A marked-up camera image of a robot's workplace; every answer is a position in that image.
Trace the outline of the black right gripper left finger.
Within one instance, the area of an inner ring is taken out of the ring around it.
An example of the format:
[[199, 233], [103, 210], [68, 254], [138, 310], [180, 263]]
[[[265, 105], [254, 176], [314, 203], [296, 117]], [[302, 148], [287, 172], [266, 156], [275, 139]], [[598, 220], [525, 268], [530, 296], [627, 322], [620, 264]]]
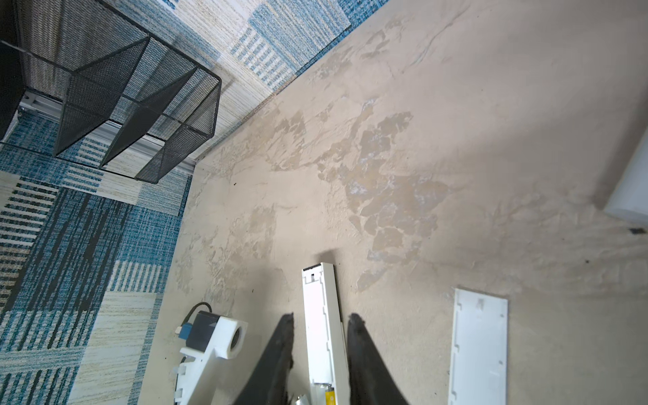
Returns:
[[239, 404], [289, 404], [288, 377], [294, 362], [295, 319], [292, 313], [279, 319], [266, 348], [241, 393]]

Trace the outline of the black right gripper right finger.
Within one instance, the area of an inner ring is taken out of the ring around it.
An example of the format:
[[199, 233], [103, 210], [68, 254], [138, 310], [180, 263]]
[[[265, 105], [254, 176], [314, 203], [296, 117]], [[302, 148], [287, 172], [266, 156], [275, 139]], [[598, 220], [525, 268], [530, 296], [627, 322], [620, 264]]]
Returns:
[[357, 313], [349, 316], [347, 345], [351, 404], [408, 404]]

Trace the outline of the white battery cover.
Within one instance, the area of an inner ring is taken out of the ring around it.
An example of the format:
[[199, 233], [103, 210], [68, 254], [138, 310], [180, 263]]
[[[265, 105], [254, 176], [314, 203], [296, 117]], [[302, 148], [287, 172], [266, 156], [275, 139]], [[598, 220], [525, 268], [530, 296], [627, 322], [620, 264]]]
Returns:
[[507, 402], [508, 304], [455, 289], [448, 403]]

